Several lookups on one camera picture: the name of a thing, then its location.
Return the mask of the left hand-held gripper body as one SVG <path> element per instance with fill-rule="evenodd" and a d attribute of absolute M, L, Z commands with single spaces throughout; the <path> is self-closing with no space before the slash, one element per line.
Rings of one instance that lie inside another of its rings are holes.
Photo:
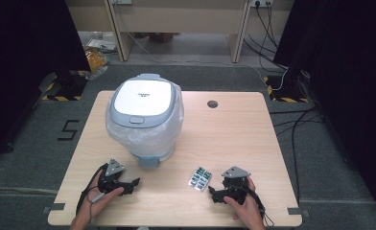
<path fill-rule="evenodd" d="M 117 188 L 127 188 L 125 185 L 128 182 L 121 182 L 119 180 L 123 171 L 126 168 L 117 162 L 114 158 L 111 158 L 108 163 L 103 165 L 103 172 L 98 180 L 98 189 L 104 194 L 111 193 Z"/>

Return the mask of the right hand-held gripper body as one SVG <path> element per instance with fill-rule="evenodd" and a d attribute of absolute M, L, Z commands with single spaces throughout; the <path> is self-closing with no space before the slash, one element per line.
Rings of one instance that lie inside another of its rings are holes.
<path fill-rule="evenodd" d="M 231 197 L 237 203 L 242 205 L 245 202 L 248 189 L 247 178 L 250 172 L 245 171 L 237 166 L 232 166 L 223 173 L 223 195 Z"/>

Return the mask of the blister pack of green pills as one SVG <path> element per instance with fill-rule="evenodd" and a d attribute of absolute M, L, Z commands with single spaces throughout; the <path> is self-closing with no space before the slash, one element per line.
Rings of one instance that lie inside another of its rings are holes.
<path fill-rule="evenodd" d="M 212 173 L 203 167 L 198 167 L 189 179 L 188 185 L 202 192 L 212 177 Z"/>

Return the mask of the person's left hand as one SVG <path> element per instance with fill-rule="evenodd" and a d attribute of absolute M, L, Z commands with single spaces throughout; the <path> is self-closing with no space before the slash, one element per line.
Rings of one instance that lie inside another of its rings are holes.
<path fill-rule="evenodd" d="M 99 215 L 105 209 L 113 198 L 121 195 L 124 191 L 124 189 L 120 187 L 107 194 L 102 193 L 98 188 L 98 181 L 101 173 L 102 172 L 98 172 L 88 188 L 87 195 L 82 202 L 79 212 L 77 213 L 78 222 L 88 224 L 94 217 Z"/>

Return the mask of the person's right hand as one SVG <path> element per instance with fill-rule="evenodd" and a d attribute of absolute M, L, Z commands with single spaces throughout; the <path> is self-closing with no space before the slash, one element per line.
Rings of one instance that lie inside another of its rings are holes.
<path fill-rule="evenodd" d="M 239 204 L 233 198 L 226 196 L 224 201 L 234 209 L 233 220 L 262 222 L 262 217 L 258 209 L 258 204 L 251 195 L 247 195 L 243 204 Z"/>

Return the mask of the grey tape piece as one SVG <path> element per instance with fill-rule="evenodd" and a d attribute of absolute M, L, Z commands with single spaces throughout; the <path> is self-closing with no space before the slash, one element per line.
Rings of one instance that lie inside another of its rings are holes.
<path fill-rule="evenodd" d="M 310 216 L 310 213 L 308 210 L 302 210 L 301 208 L 288 208 L 288 214 L 289 215 L 300 215 L 303 218 L 307 218 Z"/>
<path fill-rule="evenodd" d="M 65 208 L 65 203 L 53 203 L 50 206 L 45 206 L 42 209 L 43 214 L 49 214 L 51 211 L 62 211 Z"/>

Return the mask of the hazard-striped black stand base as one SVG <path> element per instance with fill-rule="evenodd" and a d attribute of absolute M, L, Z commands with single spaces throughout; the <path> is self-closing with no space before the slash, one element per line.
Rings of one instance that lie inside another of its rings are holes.
<path fill-rule="evenodd" d="M 273 102 L 307 103 L 308 97 L 303 92 L 298 80 L 288 80 L 286 72 L 280 75 L 263 77 L 263 83 Z"/>
<path fill-rule="evenodd" d="M 79 101 L 87 84 L 87 79 L 76 71 L 64 76 L 54 76 L 42 93 L 43 101 L 69 102 Z"/>

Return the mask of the yellow plastic bag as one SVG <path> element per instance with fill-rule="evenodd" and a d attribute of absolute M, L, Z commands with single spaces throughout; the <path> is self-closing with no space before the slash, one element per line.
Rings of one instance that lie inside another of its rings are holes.
<path fill-rule="evenodd" d="M 89 71 L 85 72 L 85 77 L 93 81 L 100 77 L 108 68 L 108 61 L 104 54 L 95 49 L 89 49 L 85 52 L 89 64 Z"/>

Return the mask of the clear plastic packaging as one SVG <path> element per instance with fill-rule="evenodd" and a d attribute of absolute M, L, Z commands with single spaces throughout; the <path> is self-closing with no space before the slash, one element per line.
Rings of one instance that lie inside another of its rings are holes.
<path fill-rule="evenodd" d="M 86 46 L 100 49 L 103 52 L 117 52 L 113 32 L 91 32 Z"/>

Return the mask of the black curtain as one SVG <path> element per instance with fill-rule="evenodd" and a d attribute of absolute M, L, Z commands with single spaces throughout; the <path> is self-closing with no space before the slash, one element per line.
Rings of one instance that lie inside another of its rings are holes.
<path fill-rule="evenodd" d="M 88 68 L 65 0 L 0 0 L 0 149 L 47 75 Z"/>
<path fill-rule="evenodd" d="M 276 61 L 312 91 L 376 201 L 376 0 L 294 0 Z"/>

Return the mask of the beige wooden desk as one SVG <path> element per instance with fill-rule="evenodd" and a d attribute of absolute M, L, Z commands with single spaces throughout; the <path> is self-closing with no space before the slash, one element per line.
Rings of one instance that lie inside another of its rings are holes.
<path fill-rule="evenodd" d="M 226 35 L 231 61 L 239 61 L 249 0 L 132 0 L 131 5 L 106 0 L 106 5 L 122 61 L 129 59 L 133 33 Z"/>

